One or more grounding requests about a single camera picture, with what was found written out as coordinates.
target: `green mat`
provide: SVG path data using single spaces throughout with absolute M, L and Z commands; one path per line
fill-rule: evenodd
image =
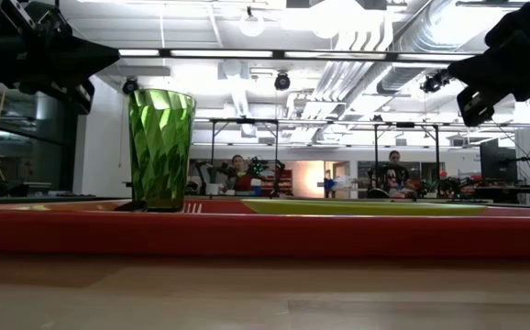
M 259 214 L 269 215 L 480 215 L 486 206 L 446 203 L 335 202 L 243 199 Z

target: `green glass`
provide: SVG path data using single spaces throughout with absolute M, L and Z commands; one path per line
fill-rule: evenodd
M 195 100 L 158 89 L 128 95 L 133 200 L 150 210 L 183 208 Z

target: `red tray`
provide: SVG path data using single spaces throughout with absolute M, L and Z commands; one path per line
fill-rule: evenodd
M 238 201 L 202 200 L 198 202 L 203 204 L 199 214 L 107 211 L 120 203 L 47 204 L 50 211 L 30 209 L 36 205 L 0 205 L 0 250 L 243 257 L 530 258 L 530 216 L 524 216 L 530 209 L 492 208 L 505 216 L 474 217 L 242 215 L 204 213 L 213 210 L 210 207 L 220 212 L 239 211 Z

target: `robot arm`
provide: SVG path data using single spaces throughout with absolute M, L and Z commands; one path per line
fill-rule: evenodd
M 421 86 L 430 93 L 453 78 L 464 82 L 457 103 L 467 127 L 491 120 L 493 106 L 508 94 L 520 102 L 530 98 L 530 3 L 505 15 L 485 44 L 489 48 L 481 55 L 450 64 Z
M 41 91 L 88 114 L 88 78 L 119 59 L 117 49 L 74 37 L 54 5 L 0 0 L 0 83 L 9 88 Z

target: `computer screen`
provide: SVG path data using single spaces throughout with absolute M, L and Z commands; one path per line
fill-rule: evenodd
M 489 180 L 517 182 L 518 169 L 515 150 L 500 148 L 498 139 L 480 144 L 481 177 Z

